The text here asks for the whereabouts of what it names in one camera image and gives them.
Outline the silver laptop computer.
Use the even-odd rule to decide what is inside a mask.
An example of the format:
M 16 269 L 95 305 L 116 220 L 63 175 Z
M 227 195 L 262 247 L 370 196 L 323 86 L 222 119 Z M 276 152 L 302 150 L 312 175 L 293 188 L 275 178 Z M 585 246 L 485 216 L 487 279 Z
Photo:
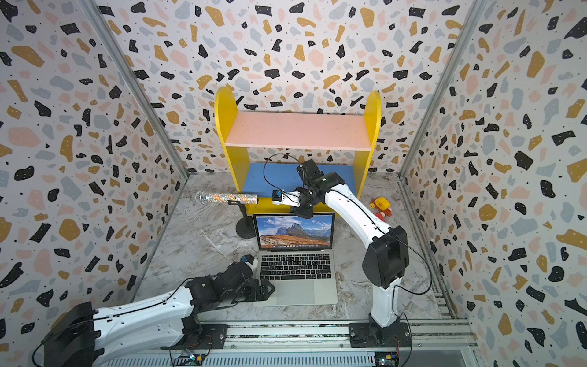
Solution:
M 333 255 L 336 214 L 255 214 L 259 247 L 256 278 L 275 292 L 256 307 L 334 305 L 338 302 Z

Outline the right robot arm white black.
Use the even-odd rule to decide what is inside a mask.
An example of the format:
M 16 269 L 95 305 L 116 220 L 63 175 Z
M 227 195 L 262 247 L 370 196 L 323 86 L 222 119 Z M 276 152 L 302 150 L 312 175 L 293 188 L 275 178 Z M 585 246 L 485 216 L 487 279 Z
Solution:
M 405 230 L 391 227 L 376 217 L 353 194 L 335 172 L 324 174 L 314 161 L 298 165 L 302 185 L 291 193 L 293 213 L 304 219 L 313 217 L 320 203 L 338 214 L 365 246 L 362 269 L 373 286 L 372 307 L 366 336 L 353 336 L 353 343 L 372 343 L 377 347 L 395 343 L 394 332 L 401 325 L 398 315 L 399 290 L 409 265 L 409 246 Z

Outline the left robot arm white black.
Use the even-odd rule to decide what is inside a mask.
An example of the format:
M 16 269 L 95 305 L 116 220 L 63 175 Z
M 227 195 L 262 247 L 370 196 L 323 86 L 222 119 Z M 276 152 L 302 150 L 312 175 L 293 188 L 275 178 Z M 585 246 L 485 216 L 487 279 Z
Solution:
M 203 333 L 200 313 L 267 301 L 275 286 L 253 277 L 246 255 L 224 272 L 187 278 L 173 291 L 114 307 L 73 307 L 31 355 L 39 366 L 93 366 L 151 348 L 187 347 Z

